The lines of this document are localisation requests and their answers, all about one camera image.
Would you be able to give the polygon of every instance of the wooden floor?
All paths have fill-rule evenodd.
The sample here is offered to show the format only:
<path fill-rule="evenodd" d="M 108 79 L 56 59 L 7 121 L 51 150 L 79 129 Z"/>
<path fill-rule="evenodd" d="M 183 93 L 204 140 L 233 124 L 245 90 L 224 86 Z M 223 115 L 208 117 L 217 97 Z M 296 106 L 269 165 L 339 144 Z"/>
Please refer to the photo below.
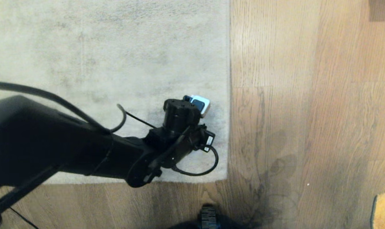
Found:
<path fill-rule="evenodd" d="M 44 185 L 15 208 L 41 229 L 162 229 L 203 203 L 247 228 L 369 228 L 385 192 L 385 0 L 233 0 L 230 35 L 227 180 Z"/>

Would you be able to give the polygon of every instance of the wheel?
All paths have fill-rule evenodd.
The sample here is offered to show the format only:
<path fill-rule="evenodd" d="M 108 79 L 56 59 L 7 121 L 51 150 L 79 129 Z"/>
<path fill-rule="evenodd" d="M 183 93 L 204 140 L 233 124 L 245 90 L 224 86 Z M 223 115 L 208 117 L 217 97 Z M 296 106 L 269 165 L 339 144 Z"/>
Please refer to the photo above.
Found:
<path fill-rule="evenodd" d="M 217 212 L 212 206 L 204 206 L 201 208 L 199 222 L 201 223 L 201 229 L 220 229 Z"/>

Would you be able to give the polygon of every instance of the stain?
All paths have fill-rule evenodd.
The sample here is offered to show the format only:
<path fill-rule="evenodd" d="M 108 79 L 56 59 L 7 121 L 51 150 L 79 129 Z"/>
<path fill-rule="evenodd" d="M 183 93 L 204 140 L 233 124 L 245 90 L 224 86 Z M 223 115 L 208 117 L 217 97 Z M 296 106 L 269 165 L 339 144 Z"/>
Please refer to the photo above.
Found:
<path fill-rule="evenodd" d="M 104 103 L 108 101 L 108 96 L 107 93 L 102 93 L 102 92 L 90 92 L 90 97 L 91 100 L 94 103 Z"/>
<path fill-rule="evenodd" d="M 67 77 L 59 77 L 60 84 L 67 89 L 71 89 L 72 84 L 69 81 L 69 78 Z"/>
<path fill-rule="evenodd" d="M 258 133 L 255 139 L 248 142 L 249 145 L 253 145 L 252 141 L 256 141 L 256 149 L 259 152 L 254 155 L 255 162 L 249 159 L 245 160 L 245 163 L 248 168 L 251 168 L 249 171 L 253 171 L 255 166 L 258 174 L 251 175 L 238 171 L 238 168 L 242 170 L 241 165 L 237 165 L 236 169 L 234 166 L 229 166 L 229 174 L 239 176 L 228 178 L 228 183 L 231 185 L 229 189 L 233 192 L 228 196 L 230 198 L 229 212 L 243 212 L 231 216 L 243 228 L 293 228 L 296 225 L 297 204 L 300 199 L 300 193 L 296 190 L 297 186 L 292 186 L 297 181 L 297 177 L 293 176 L 299 172 L 297 171 L 297 156 L 293 152 L 275 159 L 265 158 L 265 155 L 281 155 L 287 142 L 284 130 L 266 136 L 267 139 L 262 136 L 262 133 Z M 261 163 L 265 159 L 270 161 L 266 164 L 266 169 Z"/>
<path fill-rule="evenodd" d="M 162 50 L 158 53 L 157 57 L 153 59 L 156 64 L 165 66 L 168 64 L 168 53 L 165 50 Z"/>
<path fill-rule="evenodd" d="M 97 62 L 94 58 L 89 58 L 86 60 L 85 64 L 87 66 L 95 66 L 95 65 L 97 65 Z"/>
<path fill-rule="evenodd" d="M 81 43 L 84 42 L 84 40 L 85 40 L 85 35 L 84 35 L 84 33 L 81 32 L 81 33 L 78 35 L 77 39 L 78 39 L 78 41 L 81 42 Z"/>
<path fill-rule="evenodd" d="M 68 28 L 68 23 L 57 22 L 55 27 L 58 28 L 58 29 L 67 29 Z"/>
<path fill-rule="evenodd" d="M 175 4 L 152 2 L 145 4 L 139 0 L 118 2 L 114 8 L 106 10 L 100 7 L 92 17 L 100 22 L 118 22 L 123 25 L 124 20 L 132 22 L 148 20 L 152 18 L 178 17 L 195 15 L 197 12 L 211 13 L 208 7 L 203 7 L 199 3 L 190 4 L 188 1 L 180 1 Z"/>

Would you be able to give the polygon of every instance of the black robotic arm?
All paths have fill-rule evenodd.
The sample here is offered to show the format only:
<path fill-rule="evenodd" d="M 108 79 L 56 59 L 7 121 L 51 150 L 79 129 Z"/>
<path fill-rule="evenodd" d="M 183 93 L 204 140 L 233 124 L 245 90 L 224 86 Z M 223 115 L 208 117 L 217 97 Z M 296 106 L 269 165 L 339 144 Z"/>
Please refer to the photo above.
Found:
<path fill-rule="evenodd" d="M 0 213 L 58 171 L 120 178 L 132 187 L 141 187 L 159 177 L 161 168 L 200 176 L 217 166 L 218 155 L 211 146 L 215 135 L 199 125 L 209 108 L 205 98 L 166 100 L 163 126 L 150 129 L 145 138 L 137 138 L 115 135 L 118 128 L 105 129 L 54 94 L 1 82 L 0 89 L 52 99 L 86 120 L 20 95 L 0 100 L 0 187 L 14 187 L 0 198 Z M 176 167 L 182 158 L 199 149 L 214 152 L 216 160 L 211 169 L 191 174 Z"/>

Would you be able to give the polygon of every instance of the black arm segment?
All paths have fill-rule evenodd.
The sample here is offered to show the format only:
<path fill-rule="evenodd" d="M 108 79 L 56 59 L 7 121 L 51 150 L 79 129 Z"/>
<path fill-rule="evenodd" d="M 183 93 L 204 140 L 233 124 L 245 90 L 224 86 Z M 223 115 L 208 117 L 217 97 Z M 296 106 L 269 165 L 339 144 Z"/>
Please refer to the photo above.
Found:
<path fill-rule="evenodd" d="M 164 110 L 162 127 L 124 138 L 23 96 L 0 100 L 0 187 L 15 187 L 0 199 L 0 213 L 58 171 L 143 186 L 213 136 L 188 101 L 166 100 Z"/>

